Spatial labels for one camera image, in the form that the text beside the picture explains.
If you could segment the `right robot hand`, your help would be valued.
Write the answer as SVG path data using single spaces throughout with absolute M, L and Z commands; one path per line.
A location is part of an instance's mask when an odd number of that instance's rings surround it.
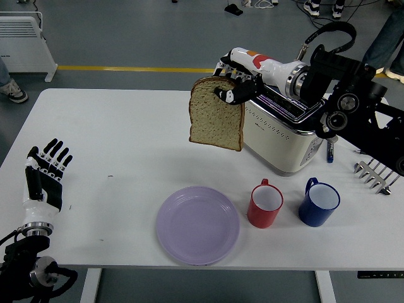
M 236 81 L 236 86 L 231 90 L 215 88 L 214 94 L 230 105 L 239 105 L 261 95 L 264 86 L 271 85 L 276 86 L 282 95 L 291 97 L 294 92 L 288 82 L 299 64 L 297 61 L 284 64 L 251 50 L 233 48 L 220 58 L 215 75 L 225 71 L 226 77 Z

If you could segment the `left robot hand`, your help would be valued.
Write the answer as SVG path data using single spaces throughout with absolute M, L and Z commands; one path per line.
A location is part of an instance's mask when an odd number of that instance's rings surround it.
M 62 209 L 62 178 L 73 156 L 54 138 L 43 150 L 33 146 L 25 162 L 24 224 L 51 223 Z

